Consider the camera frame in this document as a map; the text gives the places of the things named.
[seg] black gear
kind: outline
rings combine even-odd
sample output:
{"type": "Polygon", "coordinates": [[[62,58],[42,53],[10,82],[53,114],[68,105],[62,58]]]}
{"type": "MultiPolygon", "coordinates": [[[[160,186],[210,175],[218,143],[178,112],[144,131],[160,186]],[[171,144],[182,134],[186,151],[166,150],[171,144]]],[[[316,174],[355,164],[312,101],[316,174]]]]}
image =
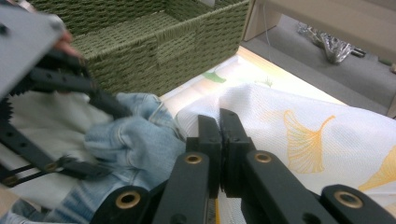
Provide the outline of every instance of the black gear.
{"type": "Polygon", "coordinates": [[[8,101],[8,98],[4,98],[0,102],[0,119],[4,119],[9,121],[12,115],[12,107],[11,103],[8,101]]]}
{"type": "Polygon", "coordinates": [[[11,96],[21,95],[32,89],[34,82],[29,77],[24,77],[12,91],[9,92],[11,96]]]}

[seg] blue denim fabric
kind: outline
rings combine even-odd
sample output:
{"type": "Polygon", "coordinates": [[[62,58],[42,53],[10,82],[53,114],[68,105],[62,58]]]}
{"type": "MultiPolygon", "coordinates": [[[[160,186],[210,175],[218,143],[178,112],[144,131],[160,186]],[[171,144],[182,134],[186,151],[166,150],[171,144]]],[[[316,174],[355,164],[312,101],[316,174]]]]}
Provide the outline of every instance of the blue denim fabric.
{"type": "Polygon", "coordinates": [[[115,189],[134,185],[150,190],[169,178],[177,156],[185,150],[171,115],[152,94],[120,93],[117,99],[133,115],[94,125],[85,135],[87,150],[112,170],[111,175],[79,181],[61,204],[46,215],[18,201],[0,218],[0,223],[89,223],[115,189]]]}

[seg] white cloth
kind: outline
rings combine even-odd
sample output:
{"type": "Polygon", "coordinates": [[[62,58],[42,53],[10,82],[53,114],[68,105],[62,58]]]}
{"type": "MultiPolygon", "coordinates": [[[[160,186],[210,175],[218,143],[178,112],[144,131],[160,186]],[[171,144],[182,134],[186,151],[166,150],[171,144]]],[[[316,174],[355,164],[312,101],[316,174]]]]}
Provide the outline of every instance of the white cloth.
{"type": "MultiPolygon", "coordinates": [[[[186,106],[177,122],[198,136],[197,115],[219,121],[219,109],[238,114],[257,149],[277,155],[317,194],[343,184],[382,206],[396,202],[396,120],[376,113],[274,91],[257,84],[208,95],[186,106]]],[[[221,223],[244,223],[238,200],[219,197],[221,223]]]]}
{"type": "MultiPolygon", "coordinates": [[[[95,162],[84,148],[85,132],[111,117],[88,105],[84,94],[43,94],[26,92],[9,98],[13,107],[11,123],[53,159],[69,155],[95,162]]],[[[9,168],[19,168],[26,161],[0,144],[0,161],[9,168]]],[[[11,189],[23,199],[54,208],[75,186],[77,180],[65,175],[44,175],[11,189]]]]}

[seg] ginkgo leaf print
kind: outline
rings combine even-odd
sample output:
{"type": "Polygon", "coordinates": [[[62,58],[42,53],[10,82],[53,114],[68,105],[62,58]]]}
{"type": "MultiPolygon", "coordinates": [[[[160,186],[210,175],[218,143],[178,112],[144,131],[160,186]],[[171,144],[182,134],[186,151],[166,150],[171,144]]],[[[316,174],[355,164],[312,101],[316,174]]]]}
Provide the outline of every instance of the ginkgo leaf print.
{"type": "Polygon", "coordinates": [[[359,190],[367,190],[396,181],[396,146],[382,162],[379,170],[359,190]]]}
{"type": "Polygon", "coordinates": [[[325,125],[335,116],[327,118],[317,131],[301,124],[291,110],[284,115],[288,137],[289,168],[302,174],[318,173],[324,170],[322,164],[321,134],[325,125]]]}

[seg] woven basket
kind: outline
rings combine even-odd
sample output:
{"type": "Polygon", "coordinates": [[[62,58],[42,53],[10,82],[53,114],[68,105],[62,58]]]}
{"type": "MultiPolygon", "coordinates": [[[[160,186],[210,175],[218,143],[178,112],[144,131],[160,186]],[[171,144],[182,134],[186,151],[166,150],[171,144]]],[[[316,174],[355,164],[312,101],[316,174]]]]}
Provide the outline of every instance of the woven basket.
{"type": "Polygon", "coordinates": [[[110,92],[162,95],[233,56],[248,0],[31,0],[57,14],[110,92]]]}

